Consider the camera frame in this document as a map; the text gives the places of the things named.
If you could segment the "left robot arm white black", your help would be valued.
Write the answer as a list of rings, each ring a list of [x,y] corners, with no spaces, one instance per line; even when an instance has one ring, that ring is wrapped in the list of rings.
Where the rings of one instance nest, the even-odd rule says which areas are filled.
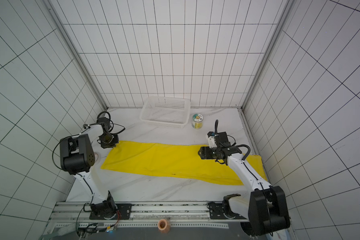
[[[95,162],[100,158],[93,145],[102,149],[112,149],[119,143],[119,134],[112,133],[114,123],[111,114],[100,112],[96,123],[84,125],[84,130],[77,135],[62,138],[59,141],[60,166],[64,172],[74,176],[91,195],[91,201],[84,204],[83,211],[100,219],[112,220],[121,217],[112,194],[101,183],[95,169]]]

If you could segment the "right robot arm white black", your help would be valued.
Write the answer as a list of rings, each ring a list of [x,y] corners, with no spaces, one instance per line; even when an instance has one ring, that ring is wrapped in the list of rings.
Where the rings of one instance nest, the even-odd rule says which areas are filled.
[[[210,202],[211,218],[247,219],[242,229],[250,236],[272,235],[291,226],[285,192],[272,186],[249,164],[247,158],[251,148],[247,145],[231,144],[225,132],[208,132],[209,145],[201,147],[198,155],[202,160],[214,160],[228,166],[250,190],[250,196],[231,194],[220,204]]]

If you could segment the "yellow trousers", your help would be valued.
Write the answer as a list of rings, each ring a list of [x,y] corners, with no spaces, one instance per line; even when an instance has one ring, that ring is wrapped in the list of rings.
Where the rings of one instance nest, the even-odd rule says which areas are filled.
[[[106,157],[103,170],[200,180],[212,184],[241,186],[243,183],[228,166],[214,160],[202,160],[198,151],[206,145],[166,145],[121,141]],[[262,158],[250,155],[249,164],[266,181]]]

